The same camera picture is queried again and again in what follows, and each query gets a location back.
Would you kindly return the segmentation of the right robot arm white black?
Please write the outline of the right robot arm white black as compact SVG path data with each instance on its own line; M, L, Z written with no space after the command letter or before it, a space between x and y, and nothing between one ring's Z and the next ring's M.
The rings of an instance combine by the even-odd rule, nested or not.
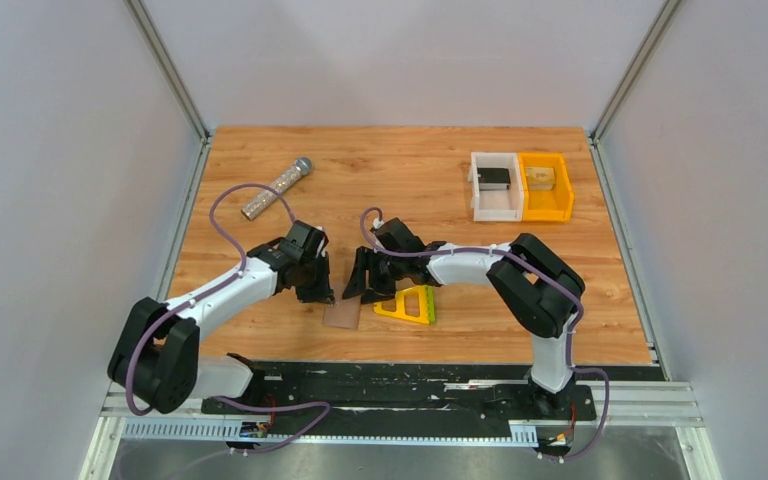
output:
M363 304L392 300L396 284L492 287L530 334L533 363L527 380L543 414L570 410L574 381L574 325L583 314L585 283L538 237L523 233L491 246L425 243L398 218L376 220L357 248L342 296Z

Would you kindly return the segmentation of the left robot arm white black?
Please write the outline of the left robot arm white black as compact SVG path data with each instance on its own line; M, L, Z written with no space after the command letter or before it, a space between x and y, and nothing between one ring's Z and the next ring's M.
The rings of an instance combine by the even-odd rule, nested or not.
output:
M226 321L284 290L301 303L331 304L328 237L300 220L288 233L249 251L227 272L166 301L131 308L107 367L134 398L168 414L190 398L242 397L255 377L239 355L208 358L201 343Z

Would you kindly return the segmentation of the pink leather card holder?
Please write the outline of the pink leather card holder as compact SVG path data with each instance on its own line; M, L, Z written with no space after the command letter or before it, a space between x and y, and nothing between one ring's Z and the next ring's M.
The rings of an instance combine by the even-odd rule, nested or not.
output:
M322 325L329 328L357 330L360 322L361 304L357 299L341 300L327 305Z

